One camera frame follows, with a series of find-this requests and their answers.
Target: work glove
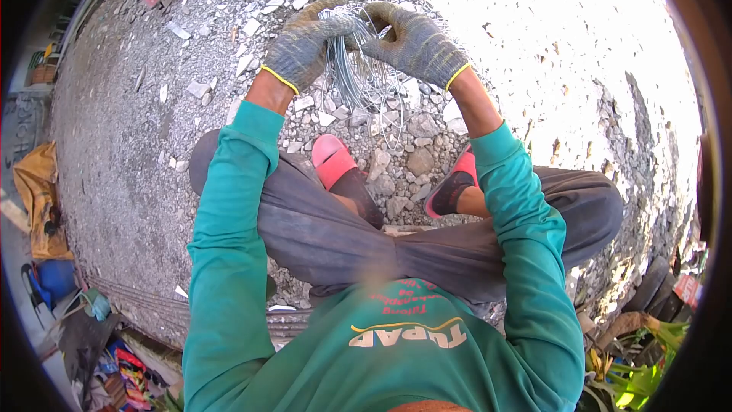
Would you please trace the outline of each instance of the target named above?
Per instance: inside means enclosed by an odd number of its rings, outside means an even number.
[[[364,6],[361,18],[376,32],[392,26],[382,39],[363,43],[361,51],[411,77],[448,90],[453,80],[470,67],[468,58],[425,14],[393,3],[373,2]]]
[[[327,39],[353,33],[358,21],[355,17],[337,16],[318,19],[326,8],[347,4],[348,0],[318,0],[294,14],[283,26],[274,43],[267,50],[262,69],[271,72],[279,81],[300,94],[318,78],[325,67]]]

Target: concrete ground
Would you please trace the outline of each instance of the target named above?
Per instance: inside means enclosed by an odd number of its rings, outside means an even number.
[[[56,84],[51,135],[58,141],[69,245],[88,276],[135,290],[140,297],[118,299],[118,307],[174,347],[185,341],[185,321],[165,315],[164,306],[147,306],[145,296],[185,301],[174,290],[188,288],[185,245],[198,204],[186,161],[203,133],[226,123],[251,84],[256,63],[237,77],[240,58],[261,59],[294,13],[295,0],[267,8],[277,1],[170,0],[149,10],[138,0],[104,0]],[[576,304],[601,295],[589,310],[598,323],[619,311],[654,257],[669,258],[676,247],[683,258],[691,255],[699,115],[663,0],[392,1],[434,9],[447,20],[536,164],[593,169],[616,182],[626,202],[622,230],[576,273]],[[261,26],[248,35],[251,19]],[[169,22],[191,37],[178,37]],[[210,97],[186,91],[192,80],[214,79]],[[308,156],[317,135],[331,132],[366,170],[372,150],[381,148],[391,160],[371,189],[389,224],[469,221],[432,220],[422,209],[419,195],[444,176],[467,136],[444,121],[449,96],[407,85],[408,109],[400,113],[406,127],[384,124],[372,135],[371,126],[383,121],[372,113],[348,113],[326,126],[318,111],[337,114],[332,107],[340,99],[325,93],[321,105],[314,87],[299,100],[311,104],[311,95],[316,105],[289,112],[279,144]],[[409,126],[417,122],[430,137],[416,140]],[[415,154],[420,169],[408,163]],[[273,262],[270,273],[279,285],[273,303],[310,306],[309,285]],[[497,323],[503,311],[498,303],[488,319]]]

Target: person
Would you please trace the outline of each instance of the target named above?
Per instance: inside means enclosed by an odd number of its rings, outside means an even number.
[[[323,71],[325,41],[356,26],[318,20],[343,4],[293,15],[233,123],[196,145],[186,409],[574,410],[584,350],[565,268],[617,234],[617,190],[598,172],[532,167],[465,55],[426,16],[375,2],[370,22],[392,31],[361,50],[449,90],[468,127],[470,148],[428,211],[485,218],[399,238],[375,229],[347,150],[326,140],[321,152],[334,153],[314,163],[319,184],[277,148],[291,99]],[[329,162],[340,177],[318,171]],[[268,254],[322,298],[279,352],[266,325]],[[504,297],[505,339],[471,311]]]

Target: shirt sleeve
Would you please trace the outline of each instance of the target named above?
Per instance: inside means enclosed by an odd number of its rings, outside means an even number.
[[[564,292],[567,226],[544,200],[531,158],[504,123],[471,141],[477,177],[506,264],[507,342],[524,365],[542,410],[574,410],[583,384],[584,347]]]
[[[267,255],[257,233],[264,180],[277,167],[284,117],[243,101],[219,134],[198,206],[183,352],[186,411],[231,404],[274,355],[267,331]]]

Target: green long-sleeve shirt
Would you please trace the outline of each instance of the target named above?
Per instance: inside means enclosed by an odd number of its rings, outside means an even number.
[[[415,277],[338,293],[275,353],[257,210],[283,121],[243,102],[221,130],[188,245],[187,412],[389,410],[424,399],[475,411],[574,410],[584,357],[564,293],[566,226],[505,124],[471,141],[505,253],[505,340],[462,301]]]

